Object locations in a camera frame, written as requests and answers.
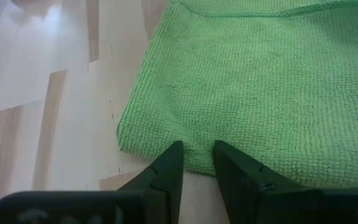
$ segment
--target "wooden floor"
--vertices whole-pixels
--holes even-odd
[[[165,5],[0,0],[0,198],[99,190],[150,163],[119,152],[116,126]],[[186,173],[181,207],[180,223],[227,222],[211,177]]]

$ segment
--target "microfiber towel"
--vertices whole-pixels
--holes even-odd
[[[182,140],[203,174],[222,140],[305,186],[358,187],[358,1],[170,2],[117,136],[151,158]]]

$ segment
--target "green microfiber cloth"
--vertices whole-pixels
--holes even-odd
[[[358,187],[358,1],[172,1],[118,126],[124,152],[223,140],[294,181]]]

